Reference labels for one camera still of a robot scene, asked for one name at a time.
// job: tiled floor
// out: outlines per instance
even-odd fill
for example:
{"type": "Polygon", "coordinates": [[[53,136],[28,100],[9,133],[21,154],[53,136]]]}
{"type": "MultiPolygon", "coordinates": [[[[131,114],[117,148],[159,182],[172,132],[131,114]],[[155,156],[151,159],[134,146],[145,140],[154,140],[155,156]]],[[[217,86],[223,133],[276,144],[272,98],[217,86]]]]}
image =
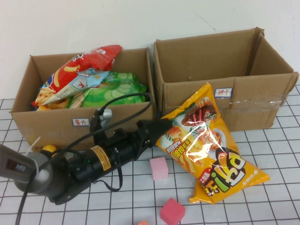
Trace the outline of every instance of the tiled floor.
{"type": "MultiPolygon", "coordinates": [[[[104,184],[92,185],[67,204],[56,206],[43,196],[27,198],[22,225],[164,225],[161,207],[170,198],[186,208],[182,225],[300,225],[300,85],[287,99],[270,129],[232,133],[247,160],[259,166],[271,180],[249,187],[216,205],[188,202],[195,179],[160,149],[147,150],[139,161],[123,167],[124,185],[110,193],[104,184]],[[149,159],[166,156],[169,179],[153,182],[149,159]]],[[[0,142],[25,152],[9,114],[13,100],[0,100],[0,142]]],[[[104,177],[118,186],[118,175],[104,177]]],[[[0,178],[0,224],[13,225],[22,192],[0,178]]]]}

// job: cardboard box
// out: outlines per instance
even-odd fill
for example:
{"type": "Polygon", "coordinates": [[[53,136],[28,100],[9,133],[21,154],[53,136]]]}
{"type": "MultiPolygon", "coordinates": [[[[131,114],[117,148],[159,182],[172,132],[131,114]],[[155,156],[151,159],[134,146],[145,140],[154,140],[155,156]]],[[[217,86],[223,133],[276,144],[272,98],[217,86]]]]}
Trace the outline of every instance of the cardboard box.
{"type": "Polygon", "coordinates": [[[209,82],[231,131],[271,127],[299,78],[260,28],[157,40],[154,60],[163,115],[209,82]]]}
{"type": "MultiPolygon", "coordinates": [[[[37,96],[39,87],[42,86],[53,72],[77,54],[30,57],[11,114],[20,132],[29,144],[32,144],[38,137],[41,137],[35,145],[35,150],[40,150],[46,144],[64,147],[89,133],[89,126],[74,126],[73,119],[85,121],[87,125],[89,122],[88,119],[92,118],[97,107],[33,112],[31,106],[31,102],[37,96]]],[[[148,48],[122,50],[116,58],[112,71],[135,73],[139,81],[147,86],[147,91],[154,96],[148,48]]],[[[145,102],[108,107],[112,110],[111,123],[136,113],[147,104],[145,102]]],[[[126,131],[137,130],[136,123],[138,120],[153,119],[154,105],[142,115],[116,128],[122,127],[126,131]]],[[[74,149],[85,149],[92,146],[94,146],[93,139],[89,138],[81,142],[74,149]]]]}

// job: chip bag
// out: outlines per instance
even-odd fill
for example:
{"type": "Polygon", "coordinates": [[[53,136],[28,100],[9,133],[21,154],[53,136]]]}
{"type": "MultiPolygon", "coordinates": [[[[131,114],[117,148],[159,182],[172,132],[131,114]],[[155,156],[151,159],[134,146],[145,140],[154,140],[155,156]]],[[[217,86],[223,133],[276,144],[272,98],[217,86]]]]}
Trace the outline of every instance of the chip bag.
{"type": "Polygon", "coordinates": [[[96,87],[109,74],[121,49],[109,45],[75,56],[51,75],[32,104],[46,105],[96,87]]]}
{"type": "MultiPolygon", "coordinates": [[[[110,73],[96,88],[88,89],[75,95],[69,108],[98,107],[105,105],[108,101],[133,93],[143,93],[146,87],[142,85],[135,74],[132,73],[110,73]]],[[[119,99],[112,105],[132,104],[144,102],[144,96],[132,96],[119,99]]]]}
{"type": "Polygon", "coordinates": [[[269,180],[244,160],[217,108],[210,84],[204,85],[181,107],[166,115],[173,127],[157,145],[197,178],[191,203],[219,202],[269,180]]]}

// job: yellow chip bag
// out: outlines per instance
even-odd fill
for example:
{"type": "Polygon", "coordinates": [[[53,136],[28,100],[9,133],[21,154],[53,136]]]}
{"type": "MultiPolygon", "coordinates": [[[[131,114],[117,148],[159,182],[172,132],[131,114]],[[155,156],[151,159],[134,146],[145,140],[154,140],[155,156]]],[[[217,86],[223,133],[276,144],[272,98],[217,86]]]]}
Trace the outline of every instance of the yellow chip bag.
{"type": "Polygon", "coordinates": [[[269,180],[267,174],[240,156],[209,83],[164,118],[172,120],[173,127],[157,145],[197,178],[191,203],[216,203],[269,180]]]}

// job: foam cube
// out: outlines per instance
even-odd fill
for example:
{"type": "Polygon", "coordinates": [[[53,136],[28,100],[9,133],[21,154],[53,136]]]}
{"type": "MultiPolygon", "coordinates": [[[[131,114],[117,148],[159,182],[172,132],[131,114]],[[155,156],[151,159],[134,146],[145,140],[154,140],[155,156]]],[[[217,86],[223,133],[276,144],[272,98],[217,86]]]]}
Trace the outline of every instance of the foam cube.
{"type": "Polygon", "coordinates": [[[148,225],[146,220],[143,220],[142,222],[138,223],[138,225],[148,225]]]}
{"type": "Polygon", "coordinates": [[[169,176],[169,169],[165,157],[150,159],[153,180],[166,179],[169,176]]]}
{"type": "Polygon", "coordinates": [[[160,211],[160,218],[168,225],[177,225],[184,217],[186,209],[170,198],[160,211]]]}

